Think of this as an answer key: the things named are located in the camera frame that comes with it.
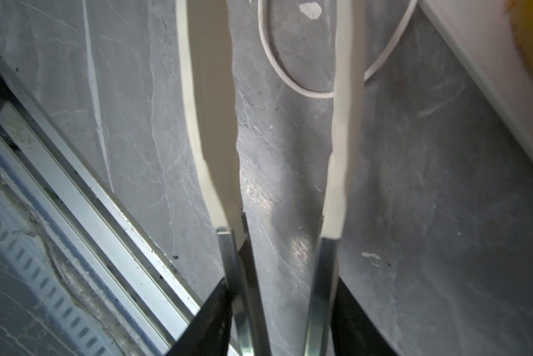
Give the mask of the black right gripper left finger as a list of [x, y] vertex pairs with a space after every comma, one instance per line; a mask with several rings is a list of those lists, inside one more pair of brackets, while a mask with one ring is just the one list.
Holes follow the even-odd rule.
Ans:
[[232, 316], [232, 301], [223, 278], [166, 356], [228, 355]]

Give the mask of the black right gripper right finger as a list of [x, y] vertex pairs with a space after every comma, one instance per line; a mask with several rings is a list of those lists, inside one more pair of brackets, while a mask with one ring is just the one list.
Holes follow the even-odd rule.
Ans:
[[397, 356], [341, 278], [332, 313], [331, 332], [336, 356]]

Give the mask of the red white paper bag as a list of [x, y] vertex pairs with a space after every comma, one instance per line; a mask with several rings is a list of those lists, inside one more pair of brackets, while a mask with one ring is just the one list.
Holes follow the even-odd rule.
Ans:
[[[280, 63], [278, 62], [277, 58], [274, 55], [271, 45], [269, 44], [269, 38], [267, 36], [268, 21], [266, 19], [266, 14], [268, 10], [268, 3], [269, 3], [268, 1], [257, 2], [257, 24], [258, 24], [260, 44], [262, 45], [263, 51], [272, 69], [275, 71], [275, 73], [278, 75], [278, 77], [283, 81], [285, 85], [290, 87], [294, 92], [300, 94], [301, 96], [305, 96], [306, 98], [310, 98], [310, 99], [332, 99], [334, 97], [333, 91], [320, 92], [320, 91], [309, 90], [301, 86], [296, 81], [294, 81], [293, 78], [291, 78], [290, 75], [288, 75], [287, 72], [284, 71], [284, 69], [282, 68], [282, 66], [280, 65]], [[373, 62], [373, 64], [371, 64], [369, 68], [365, 71], [365, 74], [364, 74], [365, 82], [367, 82], [374, 74], [376, 74], [376, 72], [389, 59], [390, 55], [397, 47], [398, 43], [401, 40], [401, 37], [403, 36], [405, 30], [407, 29], [410, 19], [413, 17], [413, 13], [416, 10], [417, 4], [418, 4], [417, 0], [409, 1], [406, 10], [403, 16], [401, 17], [397, 28], [395, 28], [395, 31], [393, 32], [391, 39], [386, 44], [385, 49], [383, 49], [383, 51], [377, 57], [377, 59]]]

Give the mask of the metal food tongs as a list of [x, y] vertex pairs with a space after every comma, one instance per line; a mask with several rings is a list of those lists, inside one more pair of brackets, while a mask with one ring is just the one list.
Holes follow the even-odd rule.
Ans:
[[[232, 37], [225, 1], [178, 1], [183, 108], [203, 200], [216, 231], [238, 342], [244, 355], [268, 355], [266, 318], [241, 197]], [[325, 355], [338, 289], [338, 245], [361, 130], [365, 4], [337, 3], [332, 152], [322, 210], [303, 352]]]

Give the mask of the white plastic tray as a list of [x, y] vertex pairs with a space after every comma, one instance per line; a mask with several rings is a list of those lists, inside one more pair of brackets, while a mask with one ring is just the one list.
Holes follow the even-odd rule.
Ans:
[[513, 43], [506, 1], [419, 4], [533, 161], [533, 79]]

